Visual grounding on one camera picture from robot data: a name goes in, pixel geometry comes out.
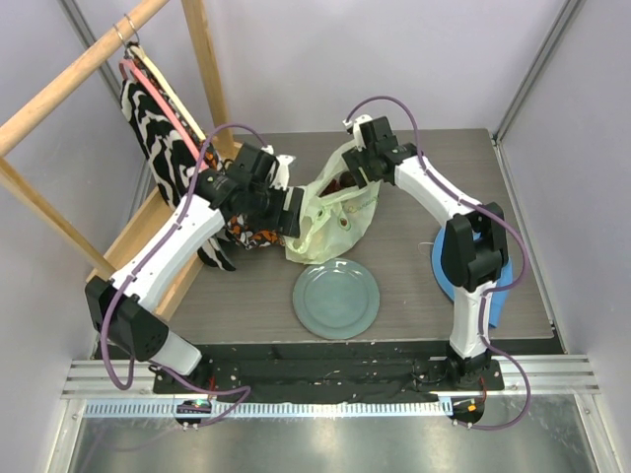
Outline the pale green plastic bag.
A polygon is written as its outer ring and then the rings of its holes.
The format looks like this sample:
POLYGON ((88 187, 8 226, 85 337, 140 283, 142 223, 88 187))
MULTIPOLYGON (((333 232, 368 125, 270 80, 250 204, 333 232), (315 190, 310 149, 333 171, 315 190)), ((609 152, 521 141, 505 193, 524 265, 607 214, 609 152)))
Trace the pale green plastic bag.
POLYGON ((348 142, 337 148, 315 180, 304 187, 300 236, 285 237, 285 257, 300 264, 320 264, 349 251, 366 233, 376 213, 381 185, 370 182, 324 194, 325 188, 347 171, 342 154, 348 142))

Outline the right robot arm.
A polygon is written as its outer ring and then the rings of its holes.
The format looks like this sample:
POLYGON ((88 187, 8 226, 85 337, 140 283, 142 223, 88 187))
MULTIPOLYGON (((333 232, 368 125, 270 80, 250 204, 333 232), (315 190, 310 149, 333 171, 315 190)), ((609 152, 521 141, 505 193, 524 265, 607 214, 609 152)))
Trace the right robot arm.
POLYGON ((412 196, 443 229, 440 265, 455 291, 454 324, 445 375, 450 385, 469 388, 490 367, 491 291, 509 263, 504 214, 450 183, 413 144, 400 144, 386 117, 367 114, 343 121, 352 136, 342 158, 364 187, 388 182, 412 196))

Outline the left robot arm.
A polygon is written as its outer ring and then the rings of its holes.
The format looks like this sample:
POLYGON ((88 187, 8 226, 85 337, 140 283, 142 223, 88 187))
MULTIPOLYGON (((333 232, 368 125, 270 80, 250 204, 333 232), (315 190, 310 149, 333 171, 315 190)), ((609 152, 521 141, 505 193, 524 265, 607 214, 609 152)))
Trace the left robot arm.
POLYGON ((304 191, 289 184, 294 160, 273 155, 270 147, 244 144, 227 169, 196 171, 172 216, 145 246, 108 280, 95 276, 87 283, 101 344, 113 343, 134 361, 175 372, 187 392, 202 391, 210 370, 200 363, 201 352, 155 310, 183 266, 233 217, 242 217, 255 231, 299 236, 304 191))

